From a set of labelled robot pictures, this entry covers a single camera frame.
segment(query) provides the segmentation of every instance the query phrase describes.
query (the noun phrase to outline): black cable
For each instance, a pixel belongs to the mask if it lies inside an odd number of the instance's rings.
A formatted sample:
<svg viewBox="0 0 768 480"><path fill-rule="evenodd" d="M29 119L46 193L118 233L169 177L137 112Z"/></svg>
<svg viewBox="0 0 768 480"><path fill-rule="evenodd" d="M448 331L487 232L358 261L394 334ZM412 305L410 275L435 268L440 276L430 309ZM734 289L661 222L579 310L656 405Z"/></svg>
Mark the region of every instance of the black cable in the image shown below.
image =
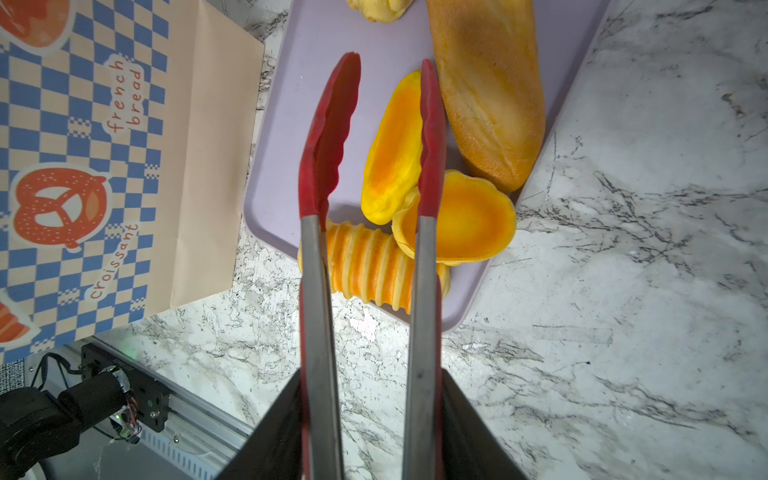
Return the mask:
<svg viewBox="0 0 768 480"><path fill-rule="evenodd" d="M96 430L97 432L101 433L103 436L107 437L110 440L125 440L122 437L120 438L113 437L112 435L106 433L104 430L98 428L96 425L93 426L93 430Z"/></svg>
<svg viewBox="0 0 768 480"><path fill-rule="evenodd" d="M43 357L40 359L40 363L38 364L38 368L35 370L35 374L32 376L32 381L29 384L30 386L35 386L35 380L38 379L38 373L40 373L40 386L38 387L38 390L43 390L43 387L45 386L45 381L48 379L48 358L52 358L56 361L58 364L59 371L61 371L61 368L64 367L64 370L67 371L70 375L82 375L82 370L76 370L73 369L69 361L67 361L66 358L59 355L58 353L49 352L43 355ZM64 372L61 372L61 377L64 378Z"/></svg>
<svg viewBox="0 0 768 480"><path fill-rule="evenodd" d="M67 383L67 376L64 374L64 370L61 369L61 364L59 362L56 362L56 366L58 366L58 371L61 373L61 379L64 380L64 388L69 390L69 383Z"/></svg>

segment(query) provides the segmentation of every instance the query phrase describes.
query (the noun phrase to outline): bread roll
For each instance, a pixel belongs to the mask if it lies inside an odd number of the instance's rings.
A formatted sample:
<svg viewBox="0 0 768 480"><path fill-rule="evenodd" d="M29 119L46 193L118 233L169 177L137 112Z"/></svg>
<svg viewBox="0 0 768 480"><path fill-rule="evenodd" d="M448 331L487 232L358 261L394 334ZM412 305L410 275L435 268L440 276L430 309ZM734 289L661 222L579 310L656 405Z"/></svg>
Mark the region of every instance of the bread roll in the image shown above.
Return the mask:
<svg viewBox="0 0 768 480"><path fill-rule="evenodd" d="M440 90L472 173L522 186L541 150L544 92L531 0L427 0Z"/></svg>
<svg viewBox="0 0 768 480"><path fill-rule="evenodd" d="M364 303L386 303L410 315L415 263L400 250L392 235L378 228L370 230L330 220L326 221L326 230L331 291L341 292L348 299L357 296ZM301 269L301 246L298 261ZM435 268L442 295L446 296L451 289L450 269L441 263Z"/></svg>
<svg viewBox="0 0 768 480"><path fill-rule="evenodd" d="M413 0L346 0L352 10L360 10L369 22L394 22L402 17Z"/></svg>

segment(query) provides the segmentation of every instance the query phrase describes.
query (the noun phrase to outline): marble countertop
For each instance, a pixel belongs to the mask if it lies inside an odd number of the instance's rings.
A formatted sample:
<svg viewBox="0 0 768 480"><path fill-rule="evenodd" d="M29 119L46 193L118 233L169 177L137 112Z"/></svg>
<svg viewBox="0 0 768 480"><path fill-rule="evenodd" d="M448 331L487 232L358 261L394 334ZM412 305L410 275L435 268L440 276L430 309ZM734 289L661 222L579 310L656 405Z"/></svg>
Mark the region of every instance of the marble countertop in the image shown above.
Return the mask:
<svg viewBox="0 0 768 480"><path fill-rule="evenodd" d="M266 45L260 120L290 0L211 1ZM765 478L768 2L612 12L443 364L533 480ZM256 425L298 289L243 227L231 290L101 338ZM333 315L347 478L399 478L407 328Z"/></svg>

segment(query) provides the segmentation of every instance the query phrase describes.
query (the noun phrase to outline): paper bag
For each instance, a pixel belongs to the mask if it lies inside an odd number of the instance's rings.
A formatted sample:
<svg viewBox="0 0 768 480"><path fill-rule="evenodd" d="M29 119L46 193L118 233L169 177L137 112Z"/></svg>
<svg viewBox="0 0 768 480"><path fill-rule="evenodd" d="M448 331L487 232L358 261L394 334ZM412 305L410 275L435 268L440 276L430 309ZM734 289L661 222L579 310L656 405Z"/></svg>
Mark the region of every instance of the paper bag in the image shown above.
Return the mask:
<svg viewBox="0 0 768 480"><path fill-rule="evenodd" d="M231 287L263 45L203 0L0 0L0 358Z"/></svg>

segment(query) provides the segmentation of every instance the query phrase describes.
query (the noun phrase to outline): baguette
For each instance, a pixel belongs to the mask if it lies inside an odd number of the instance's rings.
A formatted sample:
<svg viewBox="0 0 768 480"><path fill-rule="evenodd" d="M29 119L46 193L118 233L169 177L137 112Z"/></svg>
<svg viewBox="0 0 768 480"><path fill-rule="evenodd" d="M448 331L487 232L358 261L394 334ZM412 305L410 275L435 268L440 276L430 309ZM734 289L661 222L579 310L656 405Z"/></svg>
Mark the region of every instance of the baguette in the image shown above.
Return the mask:
<svg viewBox="0 0 768 480"><path fill-rule="evenodd" d="M440 90L469 170L502 192L541 150L544 92L531 0L427 0Z"/></svg>

